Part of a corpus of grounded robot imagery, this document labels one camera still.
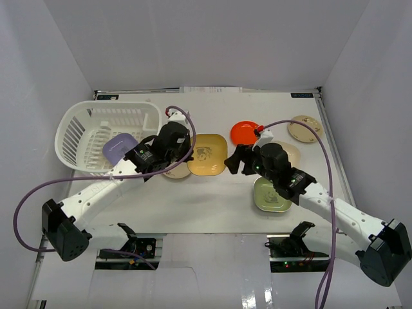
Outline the yellow square panda plate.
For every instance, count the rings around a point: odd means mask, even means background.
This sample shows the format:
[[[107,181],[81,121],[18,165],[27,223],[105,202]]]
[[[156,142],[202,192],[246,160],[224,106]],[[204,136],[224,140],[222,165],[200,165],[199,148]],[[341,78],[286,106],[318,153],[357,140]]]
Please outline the yellow square panda plate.
[[[218,134],[198,134],[192,157],[187,166],[193,175],[217,176],[226,168],[227,141]]]

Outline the green square panda plate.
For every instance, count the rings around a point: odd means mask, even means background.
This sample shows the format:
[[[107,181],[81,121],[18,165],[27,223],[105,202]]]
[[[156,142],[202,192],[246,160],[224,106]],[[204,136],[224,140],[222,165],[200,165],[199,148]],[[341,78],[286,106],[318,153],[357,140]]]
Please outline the green square panda plate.
[[[286,212],[292,206],[292,202],[281,197],[263,177],[255,180],[253,196],[255,206],[265,212]]]

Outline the cream square panda plate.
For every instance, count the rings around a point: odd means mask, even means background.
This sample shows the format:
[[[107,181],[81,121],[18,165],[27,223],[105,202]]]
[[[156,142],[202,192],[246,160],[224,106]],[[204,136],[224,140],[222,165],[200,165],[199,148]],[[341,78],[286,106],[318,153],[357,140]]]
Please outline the cream square panda plate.
[[[296,146],[292,144],[288,144],[286,142],[278,141],[275,140],[274,143],[279,144],[283,150],[287,153],[288,155],[288,161],[291,163],[292,167],[299,168],[300,163],[301,163],[301,153],[296,148]]]

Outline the purple square panda plate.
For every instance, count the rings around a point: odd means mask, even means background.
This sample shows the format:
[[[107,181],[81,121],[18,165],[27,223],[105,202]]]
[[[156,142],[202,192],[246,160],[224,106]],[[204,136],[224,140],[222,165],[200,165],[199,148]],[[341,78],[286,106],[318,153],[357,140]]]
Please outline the purple square panda plate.
[[[138,141],[132,135],[121,133],[104,144],[102,154],[111,165],[116,165],[137,145]]]

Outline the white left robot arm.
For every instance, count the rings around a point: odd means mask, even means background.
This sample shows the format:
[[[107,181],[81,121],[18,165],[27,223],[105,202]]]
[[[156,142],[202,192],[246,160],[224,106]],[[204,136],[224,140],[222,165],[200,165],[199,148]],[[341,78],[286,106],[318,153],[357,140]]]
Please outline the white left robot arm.
[[[107,180],[92,183],[69,198],[42,206],[42,231],[63,261],[71,261],[87,248],[116,250],[128,257],[137,237],[125,223],[91,226],[100,212],[131,189],[143,185],[172,163],[192,155],[186,120],[170,120],[149,142],[141,141],[112,168]]]

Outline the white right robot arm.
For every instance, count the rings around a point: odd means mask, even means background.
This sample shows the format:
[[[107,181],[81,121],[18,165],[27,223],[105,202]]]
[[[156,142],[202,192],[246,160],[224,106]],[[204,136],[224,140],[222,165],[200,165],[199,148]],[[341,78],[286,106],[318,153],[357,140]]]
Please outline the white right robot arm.
[[[292,167],[287,153],[276,143],[262,147],[238,145],[224,164],[231,174],[258,174],[284,199],[334,223],[354,244],[337,242],[337,255],[354,262],[376,284],[388,287],[411,261],[411,243],[399,220],[385,222],[333,199],[316,179]]]

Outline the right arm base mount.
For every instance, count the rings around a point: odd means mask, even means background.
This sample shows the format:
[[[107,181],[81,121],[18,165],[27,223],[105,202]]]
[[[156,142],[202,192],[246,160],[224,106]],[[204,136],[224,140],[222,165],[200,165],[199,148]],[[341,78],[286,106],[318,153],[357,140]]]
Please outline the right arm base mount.
[[[289,234],[267,236],[271,273],[324,272],[328,268],[329,256],[311,251],[304,240],[314,223],[303,221]]]

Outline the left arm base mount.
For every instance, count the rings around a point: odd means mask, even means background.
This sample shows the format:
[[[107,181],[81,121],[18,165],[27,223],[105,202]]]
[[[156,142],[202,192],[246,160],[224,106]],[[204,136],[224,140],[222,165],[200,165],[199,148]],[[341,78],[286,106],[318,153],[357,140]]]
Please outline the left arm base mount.
[[[156,238],[137,238],[126,244],[119,254],[101,250],[95,262],[96,270],[156,270],[160,256],[156,254]]]

